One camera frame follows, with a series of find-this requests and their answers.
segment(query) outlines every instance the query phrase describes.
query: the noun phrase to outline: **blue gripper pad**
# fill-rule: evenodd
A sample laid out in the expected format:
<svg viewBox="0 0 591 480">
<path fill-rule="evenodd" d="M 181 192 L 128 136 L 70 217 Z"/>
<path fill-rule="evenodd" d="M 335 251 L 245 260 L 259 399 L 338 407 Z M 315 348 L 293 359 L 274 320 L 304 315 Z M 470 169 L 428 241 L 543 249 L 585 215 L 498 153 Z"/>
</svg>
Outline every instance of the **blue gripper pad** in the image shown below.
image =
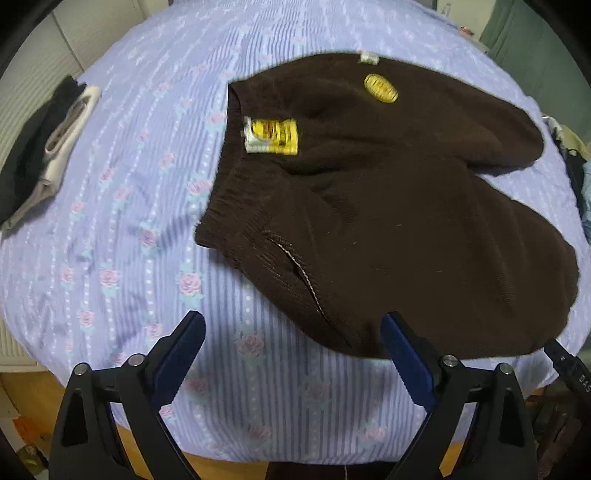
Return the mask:
<svg viewBox="0 0 591 480">
<path fill-rule="evenodd" d="M 405 335 L 403 329 L 407 331 L 410 338 Z M 437 403 L 434 393 L 437 382 L 433 378 L 434 372 L 427 365 L 428 362 L 433 364 L 433 360 L 436 361 L 436 350 L 425 339 L 416 337 L 410 327 L 402 320 L 400 314 L 396 312 L 387 313 L 382 317 L 380 333 L 392 362 L 394 362 L 413 402 L 424 407 L 427 412 L 431 411 Z M 420 348 L 422 350 L 421 354 L 429 355 L 431 358 L 424 361 L 416 348 Z"/>
<path fill-rule="evenodd" d="M 150 403 L 157 411 L 173 402 L 189 368 L 205 340 L 205 319 L 199 312 L 188 312 L 174 331 L 162 337 L 148 354 L 152 377 Z"/>
</svg>

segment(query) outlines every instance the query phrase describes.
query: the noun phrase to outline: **dark brown fabric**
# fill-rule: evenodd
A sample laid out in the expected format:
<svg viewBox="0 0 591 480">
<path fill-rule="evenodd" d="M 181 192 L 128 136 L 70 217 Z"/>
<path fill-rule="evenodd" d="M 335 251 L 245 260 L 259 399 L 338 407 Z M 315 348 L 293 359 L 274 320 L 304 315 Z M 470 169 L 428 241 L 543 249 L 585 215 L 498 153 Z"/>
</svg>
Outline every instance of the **dark brown fabric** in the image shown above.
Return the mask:
<svg viewBox="0 0 591 480">
<path fill-rule="evenodd" d="M 368 93 L 369 73 L 394 85 L 394 103 Z M 443 74 L 354 54 L 300 59 L 228 94 L 196 242 L 309 337 L 386 357 L 379 324 L 398 310 L 440 352 L 477 358 L 529 353 L 563 330 L 577 293 L 572 247 L 471 171 L 541 155 L 525 112 Z M 298 155 L 247 154 L 244 116 L 294 118 Z"/>
<path fill-rule="evenodd" d="M 265 480 L 385 480 L 395 465 L 389 462 L 373 462 L 345 467 L 270 462 Z"/>
</svg>

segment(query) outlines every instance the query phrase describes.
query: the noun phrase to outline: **green curtain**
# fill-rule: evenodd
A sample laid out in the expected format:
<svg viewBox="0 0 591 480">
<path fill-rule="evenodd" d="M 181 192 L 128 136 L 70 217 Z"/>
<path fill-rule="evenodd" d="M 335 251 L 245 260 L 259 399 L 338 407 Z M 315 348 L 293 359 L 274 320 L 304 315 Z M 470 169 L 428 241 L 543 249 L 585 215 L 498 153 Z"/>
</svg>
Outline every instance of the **green curtain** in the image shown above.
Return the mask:
<svg viewBox="0 0 591 480">
<path fill-rule="evenodd" d="M 523 0 L 496 0 L 480 41 L 545 114 L 591 141 L 591 87 L 556 33 Z"/>
</svg>

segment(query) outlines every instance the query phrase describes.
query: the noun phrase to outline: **yellow label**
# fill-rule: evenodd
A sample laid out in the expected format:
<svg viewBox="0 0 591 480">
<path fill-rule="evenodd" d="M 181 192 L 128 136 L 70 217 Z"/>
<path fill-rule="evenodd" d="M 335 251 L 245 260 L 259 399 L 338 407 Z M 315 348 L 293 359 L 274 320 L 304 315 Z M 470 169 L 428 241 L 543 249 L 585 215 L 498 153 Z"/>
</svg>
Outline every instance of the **yellow label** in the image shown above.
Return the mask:
<svg viewBox="0 0 591 480">
<path fill-rule="evenodd" d="M 370 73 L 363 82 L 365 89 L 380 102 L 394 103 L 398 98 L 398 92 L 393 85 L 381 75 Z"/>
<path fill-rule="evenodd" d="M 244 119 L 244 146 L 248 153 L 279 153 L 297 155 L 296 121 Z"/>
</svg>

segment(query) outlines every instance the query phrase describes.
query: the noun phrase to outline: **wooden floor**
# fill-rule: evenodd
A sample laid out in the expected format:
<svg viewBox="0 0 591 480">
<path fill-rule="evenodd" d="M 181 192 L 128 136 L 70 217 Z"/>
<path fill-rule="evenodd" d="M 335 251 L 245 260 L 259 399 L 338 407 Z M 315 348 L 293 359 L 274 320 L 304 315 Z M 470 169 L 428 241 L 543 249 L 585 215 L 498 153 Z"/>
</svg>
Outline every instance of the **wooden floor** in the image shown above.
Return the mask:
<svg viewBox="0 0 591 480">
<path fill-rule="evenodd" d="M 33 421 L 40 432 L 52 432 L 64 388 L 48 372 L 0 374 L 0 382 L 19 413 Z M 147 479 L 152 476 L 139 454 L 133 435 L 119 428 L 121 440 L 135 472 Z M 264 480 L 266 463 L 232 463 L 209 460 L 186 454 L 203 480 Z"/>
</svg>

